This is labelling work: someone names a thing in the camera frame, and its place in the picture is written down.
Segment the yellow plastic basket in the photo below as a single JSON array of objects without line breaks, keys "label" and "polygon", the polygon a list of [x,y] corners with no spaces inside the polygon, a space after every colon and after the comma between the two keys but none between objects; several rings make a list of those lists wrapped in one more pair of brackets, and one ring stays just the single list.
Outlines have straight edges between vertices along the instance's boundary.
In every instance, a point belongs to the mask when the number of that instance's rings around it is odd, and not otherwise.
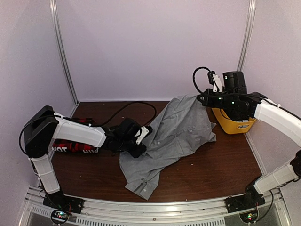
[{"label": "yellow plastic basket", "polygon": [[211,110],[223,131],[229,135],[247,133],[256,122],[256,119],[254,118],[249,118],[249,120],[233,121],[222,109],[212,108]]}]

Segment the grey long sleeve shirt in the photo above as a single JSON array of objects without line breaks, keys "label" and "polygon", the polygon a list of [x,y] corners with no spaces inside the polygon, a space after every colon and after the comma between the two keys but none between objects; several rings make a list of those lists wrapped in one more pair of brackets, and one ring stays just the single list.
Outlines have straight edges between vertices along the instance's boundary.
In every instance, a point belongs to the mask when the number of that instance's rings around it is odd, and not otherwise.
[{"label": "grey long sleeve shirt", "polygon": [[146,151],[138,158],[120,154],[120,169],[127,181],[125,188],[148,200],[165,167],[216,141],[215,125],[196,96],[174,97],[151,122],[153,131],[143,140]]}]

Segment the red black plaid shirt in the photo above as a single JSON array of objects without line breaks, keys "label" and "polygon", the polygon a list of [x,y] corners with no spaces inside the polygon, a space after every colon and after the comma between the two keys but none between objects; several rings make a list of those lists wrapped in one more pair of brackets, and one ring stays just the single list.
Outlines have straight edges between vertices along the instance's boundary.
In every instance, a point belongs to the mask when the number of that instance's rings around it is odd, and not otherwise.
[{"label": "red black plaid shirt", "polygon": [[[94,125],[95,120],[93,118],[66,118],[67,120],[77,123]],[[93,147],[88,144],[79,143],[75,141],[56,139],[51,147],[53,152],[58,153],[83,153],[83,154],[98,154],[99,148]]]}]

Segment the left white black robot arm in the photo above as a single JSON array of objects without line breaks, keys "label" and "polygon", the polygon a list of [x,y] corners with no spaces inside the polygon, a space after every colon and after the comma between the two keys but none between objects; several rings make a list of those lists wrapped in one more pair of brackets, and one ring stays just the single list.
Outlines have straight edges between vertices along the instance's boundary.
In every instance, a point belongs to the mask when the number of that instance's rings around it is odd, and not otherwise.
[{"label": "left white black robot arm", "polygon": [[50,194],[49,201],[57,209],[63,209],[68,200],[60,193],[61,188],[48,156],[52,141],[62,139],[110,150],[113,153],[128,152],[132,157],[138,158],[146,151],[143,140],[151,133],[151,127],[141,126],[130,118],[111,128],[97,127],[76,122],[46,105],[24,125],[18,142],[21,151],[36,169],[44,190]]}]

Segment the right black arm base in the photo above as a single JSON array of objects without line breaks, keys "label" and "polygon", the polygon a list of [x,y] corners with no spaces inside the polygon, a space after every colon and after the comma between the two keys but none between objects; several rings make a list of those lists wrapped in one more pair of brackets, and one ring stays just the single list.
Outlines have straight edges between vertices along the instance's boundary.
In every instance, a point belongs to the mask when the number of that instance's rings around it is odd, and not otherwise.
[{"label": "right black arm base", "polygon": [[241,212],[240,219],[249,225],[256,223],[259,219],[258,207],[266,203],[264,196],[256,191],[254,184],[255,181],[248,184],[243,195],[229,196],[224,200],[227,212]]}]

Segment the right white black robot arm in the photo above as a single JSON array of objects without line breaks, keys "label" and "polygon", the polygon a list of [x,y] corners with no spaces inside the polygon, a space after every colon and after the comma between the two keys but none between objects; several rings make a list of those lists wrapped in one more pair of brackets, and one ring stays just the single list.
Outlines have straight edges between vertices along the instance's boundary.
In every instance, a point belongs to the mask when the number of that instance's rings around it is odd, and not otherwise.
[{"label": "right white black robot arm", "polygon": [[[219,77],[207,70],[209,83],[213,86],[200,91],[197,100],[212,108],[219,124],[228,134],[248,131],[256,120],[267,123],[289,137],[297,146],[301,145],[301,119],[297,115],[274,103],[265,95],[248,93],[244,74],[241,71],[223,73]],[[250,208],[259,200],[259,195],[284,186],[301,178],[301,153],[273,172],[259,177],[247,188],[241,197],[241,204]]]}]

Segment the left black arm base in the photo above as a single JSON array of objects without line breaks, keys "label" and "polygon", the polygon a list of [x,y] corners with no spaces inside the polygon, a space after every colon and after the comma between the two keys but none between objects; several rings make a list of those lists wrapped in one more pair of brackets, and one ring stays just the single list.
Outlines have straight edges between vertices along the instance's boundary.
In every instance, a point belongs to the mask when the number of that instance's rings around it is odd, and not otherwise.
[{"label": "left black arm base", "polygon": [[84,200],[63,194],[58,191],[53,194],[45,192],[43,205],[53,208],[50,220],[55,225],[65,224],[73,214],[81,214]]}]

